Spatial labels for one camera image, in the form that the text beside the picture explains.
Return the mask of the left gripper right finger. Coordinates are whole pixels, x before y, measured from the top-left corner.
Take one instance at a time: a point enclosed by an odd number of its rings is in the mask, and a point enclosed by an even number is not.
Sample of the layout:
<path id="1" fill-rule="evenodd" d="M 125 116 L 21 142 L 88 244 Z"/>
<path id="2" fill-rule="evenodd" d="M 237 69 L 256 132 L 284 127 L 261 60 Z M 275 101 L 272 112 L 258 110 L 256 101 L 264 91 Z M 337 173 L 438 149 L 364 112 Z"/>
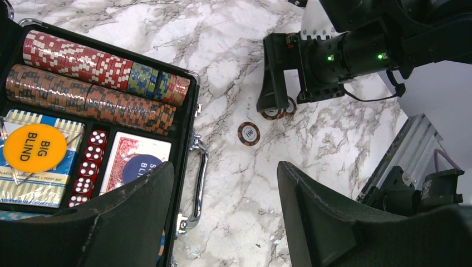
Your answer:
<path id="1" fill-rule="evenodd" d="M 404 217 L 352 200 L 281 161 L 277 167 L 293 266 L 470 266 L 471 207 Z"/>

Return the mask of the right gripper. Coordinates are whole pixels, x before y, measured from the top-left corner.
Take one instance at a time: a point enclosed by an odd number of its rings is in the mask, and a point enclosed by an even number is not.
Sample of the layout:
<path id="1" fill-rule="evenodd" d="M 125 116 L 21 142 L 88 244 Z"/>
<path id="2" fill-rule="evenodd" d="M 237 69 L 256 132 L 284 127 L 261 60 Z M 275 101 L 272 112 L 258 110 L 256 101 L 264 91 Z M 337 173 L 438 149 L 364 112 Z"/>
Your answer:
<path id="1" fill-rule="evenodd" d="M 256 104 L 258 112 L 288 107 L 284 72 L 298 72 L 297 103 L 309 103 L 345 95 L 348 70 L 343 55 L 346 33 L 331 38 L 308 38 L 300 33 L 271 33 L 263 40 L 264 75 Z"/>

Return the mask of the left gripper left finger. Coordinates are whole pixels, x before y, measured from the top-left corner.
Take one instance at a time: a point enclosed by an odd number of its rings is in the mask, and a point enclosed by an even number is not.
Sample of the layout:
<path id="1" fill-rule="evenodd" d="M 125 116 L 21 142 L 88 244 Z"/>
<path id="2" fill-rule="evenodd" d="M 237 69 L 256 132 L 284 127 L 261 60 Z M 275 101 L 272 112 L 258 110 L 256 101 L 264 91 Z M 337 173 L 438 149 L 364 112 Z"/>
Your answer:
<path id="1" fill-rule="evenodd" d="M 156 266 L 174 167 L 52 216 L 1 221 L 2 266 Z"/>

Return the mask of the brown 100 chip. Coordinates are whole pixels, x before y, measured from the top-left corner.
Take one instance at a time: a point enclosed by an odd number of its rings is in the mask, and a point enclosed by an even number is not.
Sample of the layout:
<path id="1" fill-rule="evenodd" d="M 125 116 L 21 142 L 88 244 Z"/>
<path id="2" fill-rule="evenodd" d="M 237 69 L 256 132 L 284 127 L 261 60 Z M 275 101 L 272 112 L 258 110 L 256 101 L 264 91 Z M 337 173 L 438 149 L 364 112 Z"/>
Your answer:
<path id="1" fill-rule="evenodd" d="M 296 101 L 288 97 L 288 107 L 284 108 L 284 116 L 293 116 L 296 113 L 297 106 L 296 106 Z"/>
<path id="2" fill-rule="evenodd" d="M 246 146 L 254 146 L 260 140 L 260 130 L 252 122 L 243 122 L 238 127 L 238 138 Z"/>
<path id="3" fill-rule="evenodd" d="M 279 120 L 284 116 L 282 109 L 263 111 L 260 113 L 266 120 Z"/>

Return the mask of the blue dealer button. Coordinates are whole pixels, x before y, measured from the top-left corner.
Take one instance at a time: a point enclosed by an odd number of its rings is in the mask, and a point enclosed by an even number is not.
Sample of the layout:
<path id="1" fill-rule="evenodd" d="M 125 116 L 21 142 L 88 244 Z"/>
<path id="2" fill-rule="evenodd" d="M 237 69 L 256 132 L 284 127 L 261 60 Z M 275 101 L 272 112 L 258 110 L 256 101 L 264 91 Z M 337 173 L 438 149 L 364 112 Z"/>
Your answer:
<path id="1" fill-rule="evenodd" d="M 156 156 L 138 154 L 125 164 L 122 172 L 122 181 L 124 184 L 130 183 L 159 166 L 161 163 L 162 161 Z"/>

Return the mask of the red card deck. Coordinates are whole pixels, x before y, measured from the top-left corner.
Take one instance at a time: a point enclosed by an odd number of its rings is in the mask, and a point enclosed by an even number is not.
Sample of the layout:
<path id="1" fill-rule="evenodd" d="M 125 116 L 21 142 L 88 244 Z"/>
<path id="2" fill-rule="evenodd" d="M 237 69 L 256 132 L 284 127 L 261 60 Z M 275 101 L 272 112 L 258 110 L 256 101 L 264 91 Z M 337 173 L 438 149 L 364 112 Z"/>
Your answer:
<path id="1" fill-rule="evenodd" d="M 171 143 L 117 132 L 100 189 L 103 195 L 130 183 L 169 159 Z"/>

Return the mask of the orange dealer button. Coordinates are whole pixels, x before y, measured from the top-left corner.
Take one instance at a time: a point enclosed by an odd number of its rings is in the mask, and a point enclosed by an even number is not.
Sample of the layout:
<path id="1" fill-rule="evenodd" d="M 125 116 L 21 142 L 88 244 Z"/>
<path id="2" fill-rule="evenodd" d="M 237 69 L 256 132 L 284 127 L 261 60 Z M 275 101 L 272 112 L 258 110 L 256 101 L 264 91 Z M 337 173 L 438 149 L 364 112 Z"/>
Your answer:
<path id="1" fill-rule="evenodd" d="M 63 160 L 67 147 L 61 131 L 50 125 L 34 123 L 8 134 L 3 157 L 7 164 L 20 172 L 44 172 Z"/>

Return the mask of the black poker case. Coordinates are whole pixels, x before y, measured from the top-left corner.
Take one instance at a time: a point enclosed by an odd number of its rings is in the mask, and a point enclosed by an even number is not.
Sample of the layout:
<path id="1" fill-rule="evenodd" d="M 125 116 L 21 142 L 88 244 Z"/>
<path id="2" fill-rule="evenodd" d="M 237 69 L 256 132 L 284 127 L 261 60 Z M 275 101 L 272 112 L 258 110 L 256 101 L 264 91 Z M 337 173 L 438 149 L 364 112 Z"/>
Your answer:
<path id="1" fill-rule="evenodd" d="M 85 130 L 58 208 L 5 204 L 1 221 L 52 216 L 100 196 L 117 132 L 171 143 L 171 198 L 156 266 L 173 266 L 173 243 L 194 141 L 199 78 L 190 71 L 35 22 L 1 2 L 1 117 L 18 109 L 82 122 Z"/>

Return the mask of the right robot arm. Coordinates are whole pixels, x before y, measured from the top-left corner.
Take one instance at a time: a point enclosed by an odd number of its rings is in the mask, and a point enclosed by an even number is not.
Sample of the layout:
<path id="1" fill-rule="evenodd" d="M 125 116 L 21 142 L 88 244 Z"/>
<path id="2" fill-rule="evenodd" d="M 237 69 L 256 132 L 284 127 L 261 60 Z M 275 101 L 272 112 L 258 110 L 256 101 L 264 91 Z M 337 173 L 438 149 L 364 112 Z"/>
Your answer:
<path id="1" fill-rule="evenodd" d="M 395 96 L 414 68 L 429 63 L 471 63 L 470 1 L 294 1 L 302 6 L 295 33 L 263 40 L 264 75 L 257 111 L 289 106 L 284 72 L 298 72 L 297 103 L 347 95 L 356 77 L 385 71 Z"/>

